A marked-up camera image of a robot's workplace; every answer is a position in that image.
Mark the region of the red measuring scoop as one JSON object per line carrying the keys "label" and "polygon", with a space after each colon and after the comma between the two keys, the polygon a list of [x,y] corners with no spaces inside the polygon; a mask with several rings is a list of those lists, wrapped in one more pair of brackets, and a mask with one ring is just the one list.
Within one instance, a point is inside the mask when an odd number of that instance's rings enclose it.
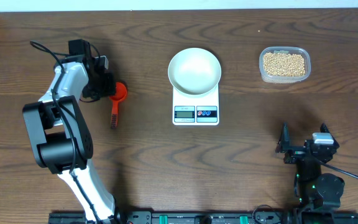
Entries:
{"label": "red measuring scoop", "polygon": [[110,96],[109,99],[112,102],[111,110],[111,128],[117,127],[118,114],[119,114],[119,104],[123,102],[128,94],[127,87],[121,82],[116,83],[116,93],[113,96]]}

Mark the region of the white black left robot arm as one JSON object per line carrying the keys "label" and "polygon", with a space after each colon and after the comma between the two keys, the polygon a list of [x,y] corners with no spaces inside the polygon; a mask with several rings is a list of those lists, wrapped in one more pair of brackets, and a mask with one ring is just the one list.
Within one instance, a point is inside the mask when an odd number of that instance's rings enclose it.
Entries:
{"label": "white black left robot arm", "polygon": [[93,56],[94,46],[83,39],[69,41],[66,54],[36,41],[30,45],[56,61],[46,93],[22,109],[35,161],[71,188],[85,211],[86,223],[116,223],[115,199],[94,167],[93,140],[78,105],[83,98],[98,101],[115,94],[109,62],[105,56]]}

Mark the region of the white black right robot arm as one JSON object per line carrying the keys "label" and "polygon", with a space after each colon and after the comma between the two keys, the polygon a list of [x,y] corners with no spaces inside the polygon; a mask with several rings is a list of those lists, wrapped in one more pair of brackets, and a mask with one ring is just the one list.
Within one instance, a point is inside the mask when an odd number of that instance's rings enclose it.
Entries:
{"label": "white black right robot arm", "polygon": [[288,126],[283,125],[276,152],[283,153],[286,164],[296,165],[295,196],[299,206],[285,212],[283,223],[334,223],[334,211],[341,206],[344,180],[334,174],[322,173],[321,166],[333,159],[339,143],[322,124],[302,146],[290,141]]}

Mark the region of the white digital kitchen scale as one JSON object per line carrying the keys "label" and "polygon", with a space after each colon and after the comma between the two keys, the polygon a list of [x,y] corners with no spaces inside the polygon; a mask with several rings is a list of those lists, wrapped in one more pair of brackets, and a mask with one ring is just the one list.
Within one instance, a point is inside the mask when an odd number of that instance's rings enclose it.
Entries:
{"label": "white digital kitchen scale", "polygon": [[200,96],[173,89],[172,123],[177,126],[217,126],[219,86]]}

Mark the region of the cream round bowl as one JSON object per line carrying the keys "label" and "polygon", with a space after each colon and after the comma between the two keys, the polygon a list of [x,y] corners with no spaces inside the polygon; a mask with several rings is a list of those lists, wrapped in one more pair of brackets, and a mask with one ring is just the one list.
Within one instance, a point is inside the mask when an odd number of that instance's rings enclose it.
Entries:
{"label": "cream round bowl", "polygon": [[173,56],[167,74],[174,89],[184,95],[198,96],[209,93],[219,84],[222,68],[210,51],[187,48]]}

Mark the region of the clear plastic container of beans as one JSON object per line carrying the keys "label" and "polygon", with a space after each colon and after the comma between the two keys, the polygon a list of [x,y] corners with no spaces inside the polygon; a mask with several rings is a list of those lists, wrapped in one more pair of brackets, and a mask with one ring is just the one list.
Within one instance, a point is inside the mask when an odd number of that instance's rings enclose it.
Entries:
{"label": "clear plastic container of beans", "polygon": [[260,53],[259,70],[267,83],[302,82],[311,74],[311,58],[299,47],[267,47]]}

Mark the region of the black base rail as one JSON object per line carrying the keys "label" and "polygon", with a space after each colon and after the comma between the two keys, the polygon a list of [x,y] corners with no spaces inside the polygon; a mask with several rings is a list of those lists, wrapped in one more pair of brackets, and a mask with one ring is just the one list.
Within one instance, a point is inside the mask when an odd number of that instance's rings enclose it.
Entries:
{"label": "black base rail", "polygon": [[[356,213],[309,213],[304,214],[301,223],[358,223]],[[292,217],[268,211],[250,213],[152,213],[147,211],[130,212],[128,224],[252,224],[252,223],[296,223]],[[84,213],[50,213],[48,222],[61,223],[95,223],[87,221]]]}

